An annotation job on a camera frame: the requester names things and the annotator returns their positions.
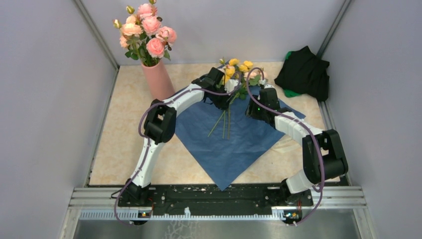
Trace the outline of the small yellow pink flower bouquet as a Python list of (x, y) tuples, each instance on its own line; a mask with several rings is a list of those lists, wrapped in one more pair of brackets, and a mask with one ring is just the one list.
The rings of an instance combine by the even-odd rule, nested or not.
[[(244, 61), (243, 63), (240, 62), (237, 58), (232, 58), (228, 61), (224, 61), (224, 58), (221, 58), (219, 60), (221, 67), (220, 70), (224, 72), (224, 76), (222, 78), (222, 81), (219, 83), (219, 85), (223, 85), (229, 80), (234, 79), (234, 74), (237, 73), (245, 73), (249, 72), (251, 67), (253, 66), (252, 62)], [(216, 130), (216, 127), (220, 123), (220, 121), (223, 121), (222, 126), (222, 138), (230, 139), (230, 130), (231, 130), (231, 106), (229, 104), (228, 110), (223, 110), (218, 120), (213, 125), (212, 129), (208, 133), (208, 137), (212, 135), (212, 133)]]

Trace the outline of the peach rose stem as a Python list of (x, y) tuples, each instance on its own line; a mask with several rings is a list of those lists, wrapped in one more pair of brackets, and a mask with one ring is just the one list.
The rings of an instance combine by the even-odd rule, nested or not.
[(245, 100), (246, 96), (248, 95), (247, 92), (247, 87), (246, 87), (246, 80), (248, 79), (248, 85), (250, 87), (252, 86), (258, 86), (258, 80), (260, 79), (267, 79), (265, 77), (265, 73), (263, 71), (261, 71), (260, 69), (258, 70), (254, 70), (254, 71), (249, 71), (249, 72), (245, 72), (245, 73), (235, 73), (234, 74), (234, 79), (237, 79), (241, 82), (241, 85), (239, 87), (239, 89), (234, 92), (232, 94), (232, 96), (230, 97), (229, 100), (229, 104), (231, 105), (236, 99), (241, 99), (241, 100)]

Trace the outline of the blue wrapping paper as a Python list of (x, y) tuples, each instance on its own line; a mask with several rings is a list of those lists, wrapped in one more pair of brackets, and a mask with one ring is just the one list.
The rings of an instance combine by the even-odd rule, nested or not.
[(222, 113), (213, 105), (197, 103), (178, 116), (176, 136), (184, 149), (173, 150), (173, 182), (215, 183), (225, 189), (233, 182), (281, 181), (302, 169), (302, 149), (287, 153), (271, 150), (285, 135), (247, 117), (248, 104), (249, 99), (232, 104), (230, 139), (222, 138), (223, 121), (208, 137)]

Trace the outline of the pale pink rose stem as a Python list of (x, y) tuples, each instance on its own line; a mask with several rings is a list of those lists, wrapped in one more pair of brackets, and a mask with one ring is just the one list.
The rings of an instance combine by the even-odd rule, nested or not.
[(122, 24), (118, 19), (113, 20), (114, 28), (119, 30), (119, 44), (121, 48), (126, 49), (125, 56), (133, 60), (139, 60), (140, 53), (138, 52), (138, 44), (140, 41), (143, 29), (138, 24), (138, 19), (134, 14), (131, 14)]

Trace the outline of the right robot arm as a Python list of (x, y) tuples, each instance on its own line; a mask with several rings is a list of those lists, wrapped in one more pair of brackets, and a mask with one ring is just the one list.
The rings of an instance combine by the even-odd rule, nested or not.
[(348, 172), (339, 133), (334, 129), (312, 126), (290, 108), (281, 107), (274, 88), (260, 89), (259, 94), (252, 95), (245, 114), (288, 135), (302, 147), (302, 169), (280, 185), (280, 198), (284, 204), (293, 205), (302, 192), (316, 185), (323, 188), (327, 179)]

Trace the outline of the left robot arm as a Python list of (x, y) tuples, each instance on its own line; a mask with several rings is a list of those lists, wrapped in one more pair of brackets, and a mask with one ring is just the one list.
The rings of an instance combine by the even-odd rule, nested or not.
[(173, 96), (158, 100), (141, 117), (138, 131), (144, 139), (136, 168), (120, 191), (116, 204), (120, 207), (144, 206), (149, 202), (152, 173), (165, 143), (175, 134), (177, 117), (192, 105), (210, 100), (220, 110), (227, 110), (231, 97), (241, 86), (236, 79), (225, 81), (224, 73), (215, 67)]

